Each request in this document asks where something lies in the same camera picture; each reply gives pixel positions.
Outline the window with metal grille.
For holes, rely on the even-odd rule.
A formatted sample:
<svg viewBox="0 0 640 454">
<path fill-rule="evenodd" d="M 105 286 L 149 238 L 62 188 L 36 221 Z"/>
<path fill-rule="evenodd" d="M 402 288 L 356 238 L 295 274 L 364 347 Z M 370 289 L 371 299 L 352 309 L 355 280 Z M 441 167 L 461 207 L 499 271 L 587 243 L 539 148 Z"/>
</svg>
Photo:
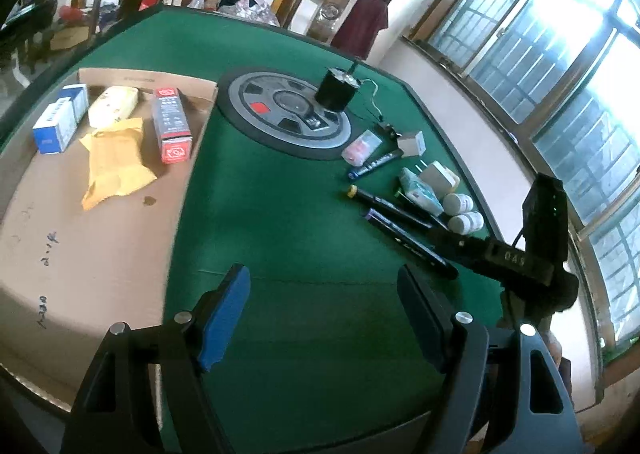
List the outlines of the window with metal grille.
<svg viewBox="0 0 640 454">
<path fill-rule="evenodd" d="M 411 40 L 564 184 L 601 348 L 639 337 L 639 12 L 630 0 L 435 0 Z"/>
</svg>

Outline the cardboard box tray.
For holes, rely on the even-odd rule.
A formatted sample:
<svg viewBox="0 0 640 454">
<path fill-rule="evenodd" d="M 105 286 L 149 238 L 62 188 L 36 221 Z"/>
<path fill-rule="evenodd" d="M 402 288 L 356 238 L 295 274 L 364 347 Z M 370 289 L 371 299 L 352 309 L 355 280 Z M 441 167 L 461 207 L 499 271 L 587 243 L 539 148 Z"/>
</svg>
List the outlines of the cardboard box tray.
<svg viewBox="0 0 640 454">
<path fill-rule="evenodd" d="M 147 122 L 142 159 L 154 182 L 84 209 L 89 154 L 80 137 L 43 155 L 32 136 L 55 97 L 25 92 L 27 118 L 1 152 L 1 369 L 68 411 L 112 324 L 162 322 L 192 162 L 164 164 Z"/>
</svg>

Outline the blue white medicine box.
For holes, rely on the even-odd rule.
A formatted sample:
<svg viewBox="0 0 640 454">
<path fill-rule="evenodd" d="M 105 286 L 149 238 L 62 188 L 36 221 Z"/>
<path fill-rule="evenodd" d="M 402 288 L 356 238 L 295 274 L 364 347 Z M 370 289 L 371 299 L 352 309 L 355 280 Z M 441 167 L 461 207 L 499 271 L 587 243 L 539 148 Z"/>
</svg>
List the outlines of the blue white medicine box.
<svg viewBox="0 0 640 454">
<path fill-rule="evenodd" d="M 64 86 L 32 126 L 32 136 L 41 155 L 62 154 L 74 136 L 89 106 L 86 84 Z"/>
</svg>

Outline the black pen blue ends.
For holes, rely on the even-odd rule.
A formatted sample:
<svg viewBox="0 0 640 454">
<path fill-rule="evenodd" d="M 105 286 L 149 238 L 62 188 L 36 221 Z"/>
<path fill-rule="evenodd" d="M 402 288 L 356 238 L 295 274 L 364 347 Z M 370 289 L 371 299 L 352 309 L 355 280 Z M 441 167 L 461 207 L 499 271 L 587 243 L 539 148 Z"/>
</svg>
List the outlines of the black pen blue ends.
<svg viewBox="0 0 640 454">
<path fill-rule="evenodd" d="M 404 156 L 404 153 L 399 148 L 396 148 L 396 150 L 390 151 L 377 159 L 371 160 L 370 162 L 366 162 L 360 167 L 352 168 L 352 170 L 349 170 L 347 173 L 347 177 L 351 181 L 356 181 L 359 178 L 370 174 L 373 170 L 378 169 L 389 162 L 393 162 L 396 159 L 400 159 L 402 156 Z"/>
</svg>

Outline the black pen yellow cap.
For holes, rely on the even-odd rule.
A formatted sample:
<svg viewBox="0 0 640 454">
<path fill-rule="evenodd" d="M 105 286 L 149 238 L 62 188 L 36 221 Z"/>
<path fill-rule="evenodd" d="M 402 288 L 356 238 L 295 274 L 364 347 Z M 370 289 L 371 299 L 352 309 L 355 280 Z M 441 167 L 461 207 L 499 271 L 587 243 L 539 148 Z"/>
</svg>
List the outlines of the black pen yellow cap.
<svg viewBox="0 0 640 454">
<path fill-rule="evenodd" d="M 392 219 L 393 222 L 405 222 L 410 224 L 410 226 L 424 231 L 434 229 L 432 222 L 416 218 L 413 214 L 409 214 L 408 211 L 400 209 L 382 197 L 375 196 L 361 188 L 357 188 L 356 185 L 351 185 L 347 189 L 346 195 L 350 200 L 354 200 L 362 206 L 372 208 L 384 214 L 384 216 Z"/>
</svg>

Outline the white pill bottle green label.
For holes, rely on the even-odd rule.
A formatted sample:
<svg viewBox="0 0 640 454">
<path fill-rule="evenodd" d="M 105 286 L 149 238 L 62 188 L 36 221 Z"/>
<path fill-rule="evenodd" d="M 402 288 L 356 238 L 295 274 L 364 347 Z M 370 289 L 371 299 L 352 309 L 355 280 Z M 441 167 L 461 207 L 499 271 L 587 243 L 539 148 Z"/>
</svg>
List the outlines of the white pill bottle green label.
<svg viewBox="0 0 640 454">
<path fill-rule="evenodd" d="M 448 221 L 448 229 L 459 235 L 469 235 L 484 228 L 484 217 L 476 211 L 457 214 Z"/>
</svg>

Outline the pile of clothes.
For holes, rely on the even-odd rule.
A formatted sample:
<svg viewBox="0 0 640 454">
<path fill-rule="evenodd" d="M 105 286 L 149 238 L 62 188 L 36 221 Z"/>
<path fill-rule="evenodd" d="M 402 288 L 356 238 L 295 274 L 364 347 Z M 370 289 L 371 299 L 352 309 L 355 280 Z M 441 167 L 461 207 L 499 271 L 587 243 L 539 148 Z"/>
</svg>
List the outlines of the pile of clothes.
<svg viewBox="0 0 640 454">
<path fill-rule="evenodd" d="M 280 26 L 266 0 L 219 0 L 217 12 L 273 27 Z"/>
</svg>

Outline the small white medicine box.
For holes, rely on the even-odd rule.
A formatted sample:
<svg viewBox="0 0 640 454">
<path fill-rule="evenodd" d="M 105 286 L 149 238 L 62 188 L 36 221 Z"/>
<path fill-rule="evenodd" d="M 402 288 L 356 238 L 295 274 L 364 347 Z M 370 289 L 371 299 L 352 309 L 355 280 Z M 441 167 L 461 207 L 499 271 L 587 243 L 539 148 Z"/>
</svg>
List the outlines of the small white medicine box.
<svg viewBox="0 0 640 454">
<path fill-rule="evenodd" d="M 426 150 L 426 144 L 422 131 L 404 132 L 398 136 L 397 147 L 405 157 L 422 156 Z"/>
</svg>

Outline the wooden valet stand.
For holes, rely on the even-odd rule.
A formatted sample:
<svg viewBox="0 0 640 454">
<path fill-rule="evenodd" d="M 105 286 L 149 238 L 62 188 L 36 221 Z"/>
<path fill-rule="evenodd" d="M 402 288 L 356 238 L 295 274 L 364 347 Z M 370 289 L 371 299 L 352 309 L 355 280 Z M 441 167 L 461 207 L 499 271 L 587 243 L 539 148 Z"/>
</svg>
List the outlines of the wooden valet stand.
<svg viewBox="0 0 640 454">
<path fill-rule="evenodd" d="M 282 27 L 329 44 L 357 0 L 294 0 Z"/>
</svg>

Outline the small black connector block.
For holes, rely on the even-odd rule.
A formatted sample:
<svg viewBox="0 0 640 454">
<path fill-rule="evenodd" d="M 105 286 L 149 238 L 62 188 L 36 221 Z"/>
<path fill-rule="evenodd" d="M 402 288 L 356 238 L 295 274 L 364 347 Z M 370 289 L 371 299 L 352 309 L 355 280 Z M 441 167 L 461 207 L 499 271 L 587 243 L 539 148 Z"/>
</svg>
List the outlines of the small black connector block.
<svg viewBox="0 0 640 454">
<path fill-rule="evenodd" d="M 394 128 L 394 126 L 389 124 L 388 122 L 379 122 L 378 128 L 382 133 L 386 134 L 386 136 L 388 136 L 392 140 L 397 140 L 401 136 L 401 133 L 398 132 Z"/>
</svg>

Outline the white power adapter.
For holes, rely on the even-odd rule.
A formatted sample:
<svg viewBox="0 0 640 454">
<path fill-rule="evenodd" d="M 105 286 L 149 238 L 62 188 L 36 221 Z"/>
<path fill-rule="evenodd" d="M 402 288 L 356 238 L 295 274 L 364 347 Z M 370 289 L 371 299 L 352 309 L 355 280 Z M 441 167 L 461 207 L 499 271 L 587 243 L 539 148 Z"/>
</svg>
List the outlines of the white power adapter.
<svg viewBox="0 0 640 454">
<path fill-rule="evenodd" d="M 453 193 L 460 185 L 460 178 L 437 160 L 429 164 L 421 160 L 416 170 L 419 179 L 434 191 L 439 200 Z"/>
</svg>

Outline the dark red hanging cloth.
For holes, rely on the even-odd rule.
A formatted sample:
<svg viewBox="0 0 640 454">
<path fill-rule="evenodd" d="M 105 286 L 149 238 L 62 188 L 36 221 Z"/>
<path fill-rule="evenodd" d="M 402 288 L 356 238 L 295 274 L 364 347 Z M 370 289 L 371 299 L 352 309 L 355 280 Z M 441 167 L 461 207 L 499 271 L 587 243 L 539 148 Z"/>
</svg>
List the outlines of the dark red hanging cloth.
<svg viewBox="0 0 640 454">
<path fill-rule="evenodd" d="M 365 60 L 381 30 L 388 27 L 388 7 L 382 0 L 357 0 L 331 41 L 331 47 Z"/>
</svg>

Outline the round grey table control panel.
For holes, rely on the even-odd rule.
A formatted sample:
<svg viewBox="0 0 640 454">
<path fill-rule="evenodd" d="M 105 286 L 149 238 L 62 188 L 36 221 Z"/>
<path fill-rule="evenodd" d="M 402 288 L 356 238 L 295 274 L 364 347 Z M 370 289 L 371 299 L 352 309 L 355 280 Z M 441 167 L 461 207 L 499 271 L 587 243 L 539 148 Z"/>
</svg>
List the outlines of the round grey table control panel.
<svg viewBox="0 0 640 454">
<path fill-rule="evenodd" d="M 244 136 L 297 158 L 337 160 L 362 125 L 321 106 L 317 87 L 265 67 L 230 70 L 218 81 L 218 110 Z"/>
</svg>

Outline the black pen purple cap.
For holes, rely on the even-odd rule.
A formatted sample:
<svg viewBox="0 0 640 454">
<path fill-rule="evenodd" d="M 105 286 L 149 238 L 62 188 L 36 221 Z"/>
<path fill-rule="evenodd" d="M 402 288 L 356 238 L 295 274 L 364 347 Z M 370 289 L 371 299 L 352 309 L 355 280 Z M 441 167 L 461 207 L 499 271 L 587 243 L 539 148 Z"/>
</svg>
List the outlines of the black pen purple cap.
<svg viewBox="0 0 640 454">
<path fill-rule="evenodd" d="M 423 269 L 430 271 L 436 278 L 441 278 L 444 281 L 454 281 L 458 278 L 459 272 L 452 264 L 432 252 L 430 248 L 419 242 L 412 234 L 375 209 L 369 209 L 364 218 L 372 226 L 377 226 L 390 237 L 393 237 L 397 243 L 408 249 L 420 260 L 420 263 L 423 264 Z"/>
</svg>

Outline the yellow padded envelope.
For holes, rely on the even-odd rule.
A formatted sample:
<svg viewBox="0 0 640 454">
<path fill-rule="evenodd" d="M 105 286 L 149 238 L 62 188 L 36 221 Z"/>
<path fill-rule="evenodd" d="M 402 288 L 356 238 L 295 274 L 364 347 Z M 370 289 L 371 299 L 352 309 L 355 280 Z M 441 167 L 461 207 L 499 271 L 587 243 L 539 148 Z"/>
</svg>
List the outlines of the yellow padded envelope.
<svg viewBox="0 0 640 454">
<path fill-rule="evenodd" d="M 81 200 L 90 210 L 114 196 L 127 196 L 157 179 L 142 160 L 143 119 L 128 118 L 80 139 L 89 152 L 88 188 Z"/>
</svg>

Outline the black side table white legs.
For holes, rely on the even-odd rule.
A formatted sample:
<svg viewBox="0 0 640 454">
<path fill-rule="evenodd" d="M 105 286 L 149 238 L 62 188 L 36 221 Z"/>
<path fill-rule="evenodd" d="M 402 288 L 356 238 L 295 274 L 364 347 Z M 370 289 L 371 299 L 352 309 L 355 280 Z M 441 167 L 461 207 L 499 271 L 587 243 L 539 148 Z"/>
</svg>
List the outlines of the black side table white legs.
<svg viewBox="0 0 640 454">
<path fill-rule="evenodd" d="M 22 66 L 27 66 L 31 73 L 35 71 L 38 60 L 36 36 L 51 27 L 57 8 L 56 0 L 33 3 L 17 11 L 1 27 L 1 73 L 9 70 L 23 89 L 30 81 L 22 73 Z"/>
</svg>

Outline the cream rounded plastic case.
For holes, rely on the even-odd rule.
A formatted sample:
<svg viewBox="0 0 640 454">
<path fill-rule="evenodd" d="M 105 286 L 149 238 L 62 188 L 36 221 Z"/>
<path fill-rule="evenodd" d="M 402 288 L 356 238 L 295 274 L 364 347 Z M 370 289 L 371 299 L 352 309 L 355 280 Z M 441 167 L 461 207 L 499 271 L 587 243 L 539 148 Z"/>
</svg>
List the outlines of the cream rounded plastic case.
<svg viewBox="0 0 640 454">
<path fill-rule="evenodd" d="M 139 90 L 127 86 L 106 88 L 88 108 L 89 126 L 103 129 L 127 119 L 138 104 Z"/>
</svg>

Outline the teal cartoon tissue pack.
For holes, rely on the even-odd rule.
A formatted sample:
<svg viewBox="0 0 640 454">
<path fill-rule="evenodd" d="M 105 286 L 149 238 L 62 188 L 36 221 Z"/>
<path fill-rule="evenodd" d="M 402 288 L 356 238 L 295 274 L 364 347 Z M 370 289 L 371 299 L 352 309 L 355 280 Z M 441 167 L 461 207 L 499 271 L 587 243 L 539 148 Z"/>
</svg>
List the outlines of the teal cartoon tissue pack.
<svg viewBox="0 0 640 454">
<path fill-rule="evenodd" d="M 407 167 L 401 168 L 398 179 L 402 192 L 413 205 L 436 217 L 444 212 L 434 190 Z"/>
</svg>

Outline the black cylindrical motor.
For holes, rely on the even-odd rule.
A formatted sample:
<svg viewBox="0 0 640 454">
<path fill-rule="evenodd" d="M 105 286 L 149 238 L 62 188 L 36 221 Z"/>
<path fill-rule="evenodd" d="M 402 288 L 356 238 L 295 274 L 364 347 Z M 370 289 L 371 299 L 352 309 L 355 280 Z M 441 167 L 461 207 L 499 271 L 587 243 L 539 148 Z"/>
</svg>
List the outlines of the black cylindrical motor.
<svg viewBox="0 0 640 454">
<path fill-rule="evenodd" d="M 361 87 L 361 82 L 355 77 L 358 64 L 358 60 L 352 62 L 348 70 L 329 68 L 314 94 L 316 102 L 331 112 L 344 112 Z"/>
</svg>

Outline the clear bag with pink item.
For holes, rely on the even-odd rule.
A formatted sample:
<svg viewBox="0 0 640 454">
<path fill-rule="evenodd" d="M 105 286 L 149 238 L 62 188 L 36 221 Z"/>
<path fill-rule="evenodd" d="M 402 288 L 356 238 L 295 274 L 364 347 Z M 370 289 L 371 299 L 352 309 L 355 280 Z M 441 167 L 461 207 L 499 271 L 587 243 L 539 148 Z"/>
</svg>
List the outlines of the clear bag with pink item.
<svg viewBox="0 0 640 454">
<path fill-rule="evenodd" d="M 382 143 L 381 138 L 371 130 L 363 131 L 344 148 L 341 152 L 342 159 L 350 166 L 361 167 Z"/>
</svg>

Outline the red grey toothpaste box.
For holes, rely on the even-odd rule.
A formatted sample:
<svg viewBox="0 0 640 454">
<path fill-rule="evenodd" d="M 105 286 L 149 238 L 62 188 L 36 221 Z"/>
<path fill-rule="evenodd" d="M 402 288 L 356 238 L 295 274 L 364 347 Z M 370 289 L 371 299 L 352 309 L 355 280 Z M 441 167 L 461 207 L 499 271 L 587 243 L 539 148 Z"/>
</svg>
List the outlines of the red grey toothpaste box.
<svg viewBox="0 0 640 454">
<path fill-rule="evenodd" d="M 191 156 L 193 136 L 176 88 L 154 90 L 152 119 L 160 149 L 160 160 L 170 165 Z"/>
</svg>

